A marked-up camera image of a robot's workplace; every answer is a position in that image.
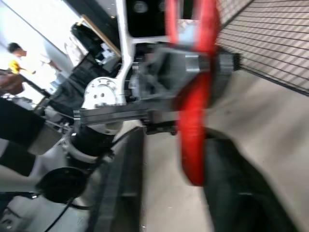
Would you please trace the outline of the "ribbed finger of the black left gripper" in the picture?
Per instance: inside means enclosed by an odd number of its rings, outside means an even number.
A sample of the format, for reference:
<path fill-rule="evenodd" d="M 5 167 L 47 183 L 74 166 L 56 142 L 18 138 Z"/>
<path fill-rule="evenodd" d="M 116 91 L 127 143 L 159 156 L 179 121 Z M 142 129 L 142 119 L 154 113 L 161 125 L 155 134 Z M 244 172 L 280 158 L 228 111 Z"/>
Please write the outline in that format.
<path fill-rule="evenodd" d="M 226 91 L 233 72 L 240 69 L 240 54 L 230 51 L 198 52 L 197 99 L 216 102 Z"/>

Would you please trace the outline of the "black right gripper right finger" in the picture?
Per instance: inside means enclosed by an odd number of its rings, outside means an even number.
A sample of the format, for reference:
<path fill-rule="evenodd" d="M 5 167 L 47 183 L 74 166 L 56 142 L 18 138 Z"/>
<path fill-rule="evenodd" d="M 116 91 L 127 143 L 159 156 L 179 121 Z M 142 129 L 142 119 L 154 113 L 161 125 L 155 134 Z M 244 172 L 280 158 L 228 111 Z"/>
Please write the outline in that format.
<path fill-rule="evenodd" d="M 204 141 L 204 194 L 216 232 L 297 232 L 265 178 L 217 130 Z"/>

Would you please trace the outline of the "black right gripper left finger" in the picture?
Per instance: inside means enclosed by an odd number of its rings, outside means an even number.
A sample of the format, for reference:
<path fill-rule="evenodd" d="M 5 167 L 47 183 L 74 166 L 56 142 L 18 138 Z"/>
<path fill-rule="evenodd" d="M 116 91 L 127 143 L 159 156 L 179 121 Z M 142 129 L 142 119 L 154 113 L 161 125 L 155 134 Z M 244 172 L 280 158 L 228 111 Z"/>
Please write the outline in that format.
<path fill-rule="evenodd" d="M 144 129 L 135 127 L 114 146 L 92 208 L 94 232 L 142 231 L 144 142 Z"/>

